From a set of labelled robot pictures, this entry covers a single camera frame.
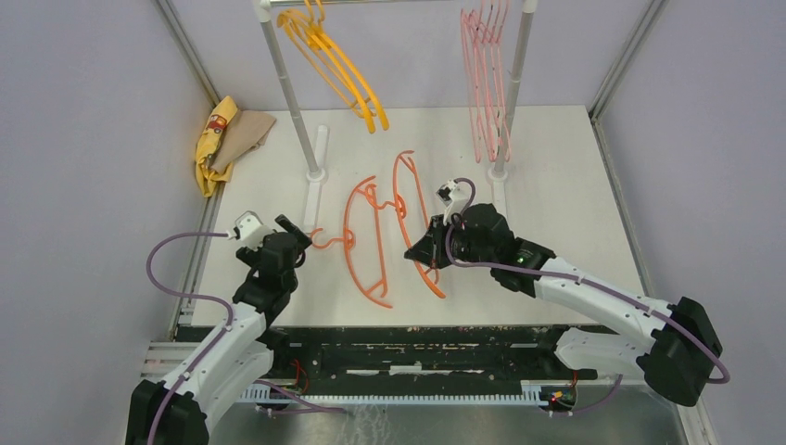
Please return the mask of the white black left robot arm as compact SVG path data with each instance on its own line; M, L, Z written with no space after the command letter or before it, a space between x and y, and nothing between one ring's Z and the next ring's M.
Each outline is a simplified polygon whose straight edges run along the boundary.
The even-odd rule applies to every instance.
M159 381L134 389L125 441L128 444L207 444L214 427L241 394L263 376L290 368L283 334L270 326L298 288L296 270L311 238L285 215L277 229L253 211L221 236L241 243L235 255L249 271L231 300L217 299L226 314L190 355Z

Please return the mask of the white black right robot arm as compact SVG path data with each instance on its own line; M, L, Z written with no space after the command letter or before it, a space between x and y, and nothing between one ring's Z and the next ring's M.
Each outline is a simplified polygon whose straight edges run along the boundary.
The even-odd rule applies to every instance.
M487 268L510 291L606 327L604 333L568 328L556 343L538 349L536 367L548 378L569 369L640 376L663 398L687 407L697 404L707 385L730 380L701 303L637 295L583 273L551 249L514 235L491 204L475 204L449 218L434 216L404 257L433 269Z

